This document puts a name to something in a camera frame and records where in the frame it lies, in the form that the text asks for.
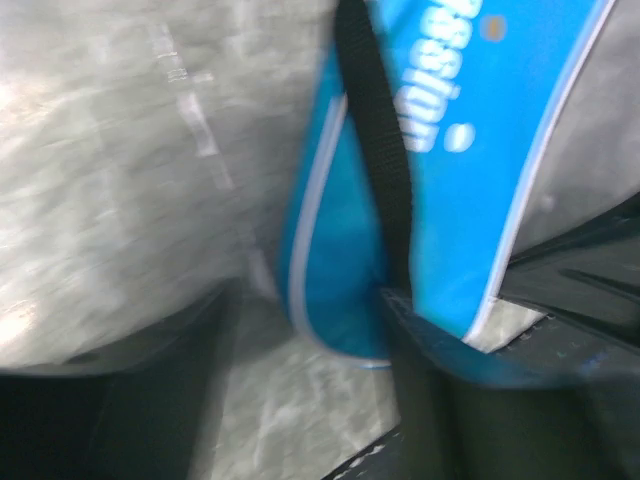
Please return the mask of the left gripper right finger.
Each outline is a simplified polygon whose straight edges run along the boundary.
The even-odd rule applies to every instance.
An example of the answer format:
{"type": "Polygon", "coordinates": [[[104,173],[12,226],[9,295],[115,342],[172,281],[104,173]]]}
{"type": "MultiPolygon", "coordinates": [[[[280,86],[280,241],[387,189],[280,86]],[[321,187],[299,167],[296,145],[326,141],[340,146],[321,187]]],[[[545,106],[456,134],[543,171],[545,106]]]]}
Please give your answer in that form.
{"type": "Polygon", "coordinates": [[[535,370],[482,353],[384,288],[380,307],[412,479],[635,479],[634,373],[535,370]]]}

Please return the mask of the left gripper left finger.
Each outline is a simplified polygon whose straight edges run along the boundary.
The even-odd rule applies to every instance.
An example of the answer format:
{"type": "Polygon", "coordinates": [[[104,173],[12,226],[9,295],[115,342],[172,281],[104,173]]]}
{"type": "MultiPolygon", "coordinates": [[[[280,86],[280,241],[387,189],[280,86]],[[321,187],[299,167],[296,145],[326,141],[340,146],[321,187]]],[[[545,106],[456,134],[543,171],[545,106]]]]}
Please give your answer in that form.
{"type": "Polygon", "coordinates": [[[5,479],[186,479],[217,432],[239,288],[62,364],[1,372],[5,479]]]}

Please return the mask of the blue racket cover bag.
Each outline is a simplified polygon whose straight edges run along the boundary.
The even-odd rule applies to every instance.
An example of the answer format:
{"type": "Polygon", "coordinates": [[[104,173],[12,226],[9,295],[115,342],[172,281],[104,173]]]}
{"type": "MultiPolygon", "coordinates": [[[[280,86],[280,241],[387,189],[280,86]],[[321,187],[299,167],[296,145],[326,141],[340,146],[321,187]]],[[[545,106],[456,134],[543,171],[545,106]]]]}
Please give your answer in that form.
{"type": "Polygon", "coordinates": [[[479,350],[609,1],[340,1],[282,247],[292,325],[388,363],[376,292],[479,350]]]}

